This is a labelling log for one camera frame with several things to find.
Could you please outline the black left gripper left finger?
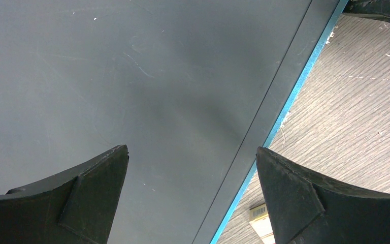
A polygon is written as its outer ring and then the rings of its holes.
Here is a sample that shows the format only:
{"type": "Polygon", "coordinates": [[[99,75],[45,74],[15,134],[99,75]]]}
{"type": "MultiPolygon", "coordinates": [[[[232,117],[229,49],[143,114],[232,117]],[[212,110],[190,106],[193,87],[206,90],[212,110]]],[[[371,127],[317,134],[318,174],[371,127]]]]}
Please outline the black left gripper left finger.
{"type": "Polygon", "coordinates": [[[118,145],[0,195],[0,243],[106,243],[128,162],[118,145]]]}

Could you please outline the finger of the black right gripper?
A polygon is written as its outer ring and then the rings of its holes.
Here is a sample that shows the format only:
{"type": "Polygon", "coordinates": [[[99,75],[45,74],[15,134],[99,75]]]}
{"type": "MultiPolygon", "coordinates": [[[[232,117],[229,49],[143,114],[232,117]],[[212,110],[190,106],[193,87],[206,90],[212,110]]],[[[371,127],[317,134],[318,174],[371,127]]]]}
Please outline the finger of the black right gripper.
{"type": "Polygon", "coordinates": [[[343,14],[390,23],[390,0],[350,0],[343,14]]]}

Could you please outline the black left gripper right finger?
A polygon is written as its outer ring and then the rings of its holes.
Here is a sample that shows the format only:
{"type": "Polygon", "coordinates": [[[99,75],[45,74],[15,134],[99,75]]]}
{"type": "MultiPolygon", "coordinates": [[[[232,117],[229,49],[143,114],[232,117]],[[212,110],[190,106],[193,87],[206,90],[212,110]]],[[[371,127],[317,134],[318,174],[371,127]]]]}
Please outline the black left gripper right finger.
{"type": "Polygon", "coordinates": [[[390,194],[333,179],[264,147],[256,166],[277,243],[390,243],[390,194]]]}

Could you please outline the dark network switch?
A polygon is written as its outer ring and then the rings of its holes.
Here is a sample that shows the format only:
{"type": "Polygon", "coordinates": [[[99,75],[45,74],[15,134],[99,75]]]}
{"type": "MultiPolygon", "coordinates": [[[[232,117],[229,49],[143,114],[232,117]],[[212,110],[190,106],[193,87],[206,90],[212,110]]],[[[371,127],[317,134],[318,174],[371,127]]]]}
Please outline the dark network switch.
{"type": "Polygon", "coordinates": [[[216,243],[346,1],[0,1],[0,194],[125,144],[109,243],[216,243]]]}

